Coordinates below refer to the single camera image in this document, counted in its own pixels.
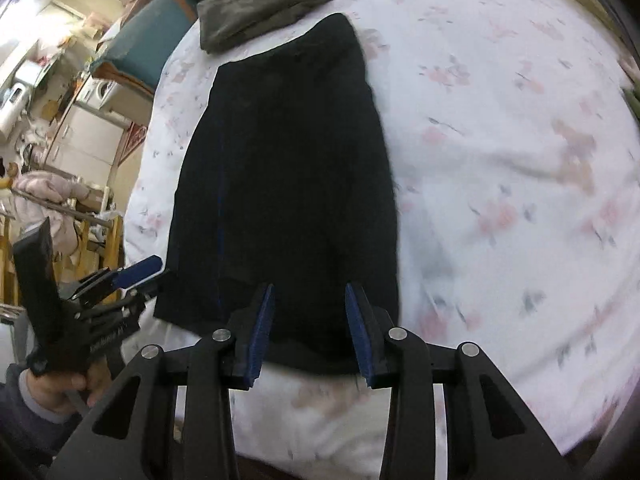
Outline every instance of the bed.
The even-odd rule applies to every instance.
[[[640,376],[640,140],[623,47],[574,0],[334,0],[220,56],[198,24],[164,67],[125,218],[132,264],[166,256],[173,196],[217,68],[344,13],[382,119],[399,215],[402,325],[482,346],[561,452]],[[197,337],[153,318],[123,346]],[[265,365],[232,395],[238,452],[302,478],[376,478],[388,392]],[[436,401],[438,477],[446,477]]]

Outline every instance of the black garment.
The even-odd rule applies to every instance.
[[[156,317],[211,333],[275,286],[267,359],[357,370],[347,282],[398,320],[396,208],[356,35],[342,14],[218,69],[186,153]]]

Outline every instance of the teal chair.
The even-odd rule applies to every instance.
[[[127,21],[91,64],[91,74],[115,81],[152,100],[166,60],[198,19],[199,1],[149,2]]]

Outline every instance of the gray sleeve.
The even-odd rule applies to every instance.
[[[30,407],[28,403],[35,402],[28,394],[26,384],[20,387],[20,375],[24,369],[18,365],[10,365],[6,384],[0,384],[0,431],[18,455],[27,457],[29,462],[45,463],[44,458],[48,457],[50,460],[64,446],[79,424],[80,416],[56,419],[56,414],[39,406],[35,410],[33,406]],[[22,389],[26,389],[28,395],[23,397]]]
[[[35,399],[33,399],[33,396],[27,386],[27,370],[20,372],[20,376],[18,377],[18,389],[20,390],[20,396],[22,397],[24,405],[40,418],[48,420],[52,424],[64,424],[71,418],[71,415],[60,415],[59,413],[50,412],[40,406]]]

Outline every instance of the white appliance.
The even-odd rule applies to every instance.
[[[118,84],[108,88],[102,100],[103,112],[119,114],[143,126],[149,125],[152,107],[152,100]]]
[[[45,67],[40,66],[36,62],[26,60],[16,71],[14,80],[35,88],[42,80],[42,72],[44,69]]]
[[[0,108],[0,142],[7,142],[14,129],[20,113],[27,107],[31,91],[22,83],[16,83],[11,88],[9,98]]]
[[[110,90],[117,85],[115,81],[96,79],[89,76],[78,93],[76,102],[84,103],[88,108],[100,110],[104,106],[105,97],[107,97],[110,94]]]

